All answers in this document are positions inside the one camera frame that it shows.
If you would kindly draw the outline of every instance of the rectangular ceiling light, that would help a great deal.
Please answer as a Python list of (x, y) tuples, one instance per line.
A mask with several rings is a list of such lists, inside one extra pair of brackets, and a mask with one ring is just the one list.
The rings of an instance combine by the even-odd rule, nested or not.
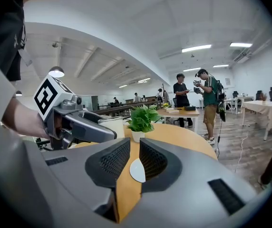
[(151, 78), (145, 78), (145, 79), (139, 80), (138, 82), (146, 81), (146, 80), (149, 80), (149, 79), (151, 79)]
[(190, 68), (190, 69), (184, 70), (184, 72), (193, 71), (193, 70), (199, 70), (199, 69), (201, 69), (201, 68), (200, 67)]
[(229, 66), (229, 64), (225, 64), (225, 65), (215, 65), (215, 66), (213, 66), (213, 67), (227, 67), (227, 66)]
[(231, 43), (231, 47), (238, 47), (238, 48), (249, 48), (252, 46), (250, 43)]
[(210, 48), (212, 45), (205, 45), (205, 46), (199, 46), (199, 47), (190, 47), (190, 48), (185, 48), (182, 50), (182, 52), (187, 52), (187, 51), (195, 51), (195, 50), (200, 50), (200, 49), (206, 49)]

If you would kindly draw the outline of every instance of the khaki shorts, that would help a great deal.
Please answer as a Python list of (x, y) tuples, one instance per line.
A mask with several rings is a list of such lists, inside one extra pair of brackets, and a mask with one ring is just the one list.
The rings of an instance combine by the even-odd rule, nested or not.
[(214, 118), (216, 115), (217, 105), (209, 104), (204, 107), (204, 123), (212, 124), (214, 127)]

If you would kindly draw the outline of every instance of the man in green shirt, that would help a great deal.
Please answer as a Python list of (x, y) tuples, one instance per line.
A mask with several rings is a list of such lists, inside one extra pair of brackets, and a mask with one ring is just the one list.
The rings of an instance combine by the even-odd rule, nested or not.
[(206, 124), (208, 130), (208, 133), (206, 133), (204, 137), (207, 139), (209, 144), (214, 145), (215, 140), (213, 136), (213, 128), (218, 105), (215, 96), (217, 91), (217, 81), (214, 77), (209, 76), (205, 69), (199, 70), (197, 75), (201, 78), (201, 80), (205, 80), (204, 85), (195, 85), (196, 87), (200, 87), (204, 90), (204, 92), (200, 92), (200, 94), (202, 94), (204, 97), (204, 123)]

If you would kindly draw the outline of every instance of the wooden floor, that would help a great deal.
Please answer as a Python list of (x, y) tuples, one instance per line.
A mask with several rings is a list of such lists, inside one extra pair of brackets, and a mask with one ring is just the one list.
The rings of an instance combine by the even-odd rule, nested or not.
[[(203, 123), (204, 112), (201, 109), (198, 110), (201, 113), (199, 117), (198, 134), (202, 135), (207, 133), (207, 129)], [(247, 112), (245, 126), (243, 127), (243, 115), (235, 115), (235, 113), (227, 111), (226, 122), (222, 123), (221, 139), (219, 142), (220, 154), (218, 160), (233, 172), (235, 172), (236, 169), (236, 175), (248, 180), (259, 193), (262, 189), (257, 182), (258, 177), (264, 172), (265, 167), (272, 156), (272, 131), (269, 131), (267, 141), (264, 141), (263, 137), (267, 125), (267, 117), (260, 114), (258, 117), (258, 124), (255, 124), (254, 119), (255, 113)], [(214, 126), (214, 137), (216, 142), (220, 127), (220, 117), (216, 116)], [(248, 131), (248, 138), (243, 142), (242, 158), (237, 166), (241, 155), (241, 143), (243, 138), (247, 136)]]

